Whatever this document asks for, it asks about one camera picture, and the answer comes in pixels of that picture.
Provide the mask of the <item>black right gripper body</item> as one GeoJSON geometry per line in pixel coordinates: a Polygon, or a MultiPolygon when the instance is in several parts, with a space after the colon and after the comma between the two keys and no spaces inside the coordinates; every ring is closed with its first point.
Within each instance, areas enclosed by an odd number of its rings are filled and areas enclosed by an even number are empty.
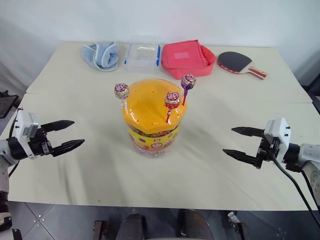
{"type": "Polygon", "coordinates": [[[254,165],[257,169],[260,169],[263,161],[273,161],[273,156],[276,157],[278,154],[278,139],[273,137],[271,142],[264,136],[262,137],[257,154],[256,164],[254,165]]]}

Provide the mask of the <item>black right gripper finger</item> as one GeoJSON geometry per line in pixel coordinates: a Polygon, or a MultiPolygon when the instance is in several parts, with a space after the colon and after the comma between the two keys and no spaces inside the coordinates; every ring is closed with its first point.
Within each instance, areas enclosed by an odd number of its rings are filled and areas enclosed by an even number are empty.
{"type": "Polygon", "coordinates": [[[249,137],[264,137],[264,129],[254,128],[254,127],[246,127],[246,126],[239,126],[234,127],[231,129],[232,131],[249,137]]]}
{"type": "Polygon", "coordinates": [[[262,165],[261,160],[259,160],[257,157],[247,155],[245,152],[241,152],[241,151],[233,150],[233,149],[223,149],[222,151],[224,153],[226,153],[228,156],[230,156],[240,162],[250,164],[254,167],[260,167],[262,165]]]}

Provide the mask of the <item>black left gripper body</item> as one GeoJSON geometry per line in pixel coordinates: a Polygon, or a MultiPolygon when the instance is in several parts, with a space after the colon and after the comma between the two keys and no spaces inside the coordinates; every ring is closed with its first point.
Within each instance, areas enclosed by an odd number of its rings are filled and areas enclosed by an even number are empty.
{"type": "Polygon", "coordinates": [[[44,124],[31,137],[28,145],[35,156],[50,155],[53,153],[53,147],[47,138],[47,133],[54,130],[53,124],[44,124]]]}

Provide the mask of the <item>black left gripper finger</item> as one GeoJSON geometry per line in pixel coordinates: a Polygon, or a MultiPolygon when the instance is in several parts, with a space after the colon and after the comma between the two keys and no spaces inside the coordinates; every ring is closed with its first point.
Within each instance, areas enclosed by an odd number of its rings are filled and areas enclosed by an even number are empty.
{"type": "Polygon", "coordinates": [[[70,141],[64,142],[60,146],[52,148],[51,155],[53,157],[57,157],[57,156],[66,154],[76,149],[84,142],[85,142],[85,139],[76,139],[76,140],[70,140],[70,141]]]}
{"type": "Polygon", "coordinates": [[[69,126],[73,125],[75,122],[72,120],[58,120],[46,124],[42,124],[41,128],[46,132],[52,132],[52,131],[60,131],[63,129],[68,128],[69,126]]]}

